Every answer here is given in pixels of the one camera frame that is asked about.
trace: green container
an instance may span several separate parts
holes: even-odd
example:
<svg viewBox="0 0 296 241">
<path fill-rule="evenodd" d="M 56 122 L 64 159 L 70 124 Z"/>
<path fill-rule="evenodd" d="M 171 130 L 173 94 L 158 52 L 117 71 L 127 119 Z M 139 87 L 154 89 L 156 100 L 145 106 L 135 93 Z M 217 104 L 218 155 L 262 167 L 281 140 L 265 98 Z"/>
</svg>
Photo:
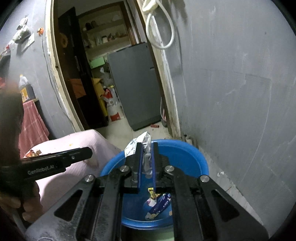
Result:
<svg viewBox="0 0 296 241">
<path fill-rule="evenodd" d="M 96 58 L 89 63 L 89 65 L 91 66 L 91 69 L 94 69 L 104 64 L 105 64 L 105 60 L 103 57 Z"/>
</svg>

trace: silver screw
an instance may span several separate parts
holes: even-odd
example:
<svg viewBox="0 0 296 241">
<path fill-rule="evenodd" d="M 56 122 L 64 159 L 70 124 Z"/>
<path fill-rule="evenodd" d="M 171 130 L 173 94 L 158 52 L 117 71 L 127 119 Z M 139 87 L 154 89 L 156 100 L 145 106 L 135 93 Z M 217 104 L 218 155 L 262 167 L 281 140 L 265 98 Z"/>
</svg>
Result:
<svg viewBox="0 0 296 241">
<path fill-rule="evenodd" d="M 127 172 L 129 170 L 129 166 L 123 165 L 119 168 L 122 172 Z"/>
<path fill-rule="evenodd" d="M 202 176 L 200 176 L 200 180 L 201 180 L 203 183 L 207 183 L 207 182 L 210 180 L 210 178 L 209 178 L 209 176 L 207 176 L 207 175 L 202 175 Z"/>
<path fill-rule="evenodd" d="M 165 170 L 166 170 L 167 172 L 172 172 L 174 169 L 175 169 L 175 168 L 174 168 L 173 166 L 166 166 L 166 167 L 165 167 Z"/>
<path fill-rule="evenodd" d="M 91 182 L 91 181 L 94 180 L 94 176 L 93 176 L 93 175 L 87 175 L 87 176 L 85 176 L 84 180 L 85 180 L 87 183 L 89 183 L 89 182 Z"/>
</svg>

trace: white floor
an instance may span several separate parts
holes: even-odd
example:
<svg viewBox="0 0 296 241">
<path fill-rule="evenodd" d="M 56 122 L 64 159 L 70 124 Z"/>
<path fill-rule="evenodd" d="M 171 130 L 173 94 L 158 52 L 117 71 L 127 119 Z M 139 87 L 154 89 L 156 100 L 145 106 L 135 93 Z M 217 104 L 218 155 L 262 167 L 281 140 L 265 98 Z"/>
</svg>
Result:
<svg viewBox="0 0 296 241">
<path fill-rule="evenodd" d="M 168 129 L 163 127 L 162 123 L 156 123 L 159 128 L 152 128 L 150 126 L 143 129 L 133 131 L 129 126 L 126 118 L 117 120 L 109 123 L 107 127 L 102 127 L 96 129 L 102 134 L 109 142 L 117 146 L 121 150 L 127 146 L 127 144 L 133 139 L 141 135 L 143 132 L 148 131 L 151 135 L 152 140 L 156 139 L 171 139 Z"/>
</svg>

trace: bottle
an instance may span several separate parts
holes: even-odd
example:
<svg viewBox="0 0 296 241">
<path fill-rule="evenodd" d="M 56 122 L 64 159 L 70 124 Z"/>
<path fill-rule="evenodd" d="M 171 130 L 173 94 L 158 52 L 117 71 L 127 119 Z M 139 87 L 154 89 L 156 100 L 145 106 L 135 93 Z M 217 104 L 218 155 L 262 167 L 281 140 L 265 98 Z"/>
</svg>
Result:
<svg viewBox="0 0 296 241">
<path fill-rule="evenodd" d="M 28 79 L 23 76 L 22 74 L 20 75 L 20 82 L 19 82 L 19 91 L 22 95 L 22 102 L 28 102 L 30 100 L 35 99 L 35 94 L 32 86 L 29 84 Z"/>
</svg>

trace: red and white bag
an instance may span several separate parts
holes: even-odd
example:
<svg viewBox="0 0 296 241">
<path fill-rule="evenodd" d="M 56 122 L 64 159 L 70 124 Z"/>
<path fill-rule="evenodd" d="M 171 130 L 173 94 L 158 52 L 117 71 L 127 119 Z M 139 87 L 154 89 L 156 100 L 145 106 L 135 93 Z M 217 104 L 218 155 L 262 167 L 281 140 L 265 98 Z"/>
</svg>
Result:
<svg viewBox="0 0 296 241">
<path fill-rule="evenodd" d="M 119 100 L 116 97 L 115 91 L 113 88 L 109 87 L 105 93 L 102 95 L 102 98 L 107 103 L 107 112 L 109 122 L 120 120 L 123 115 L 121 111 L 121 105 Z"/>
</svg>

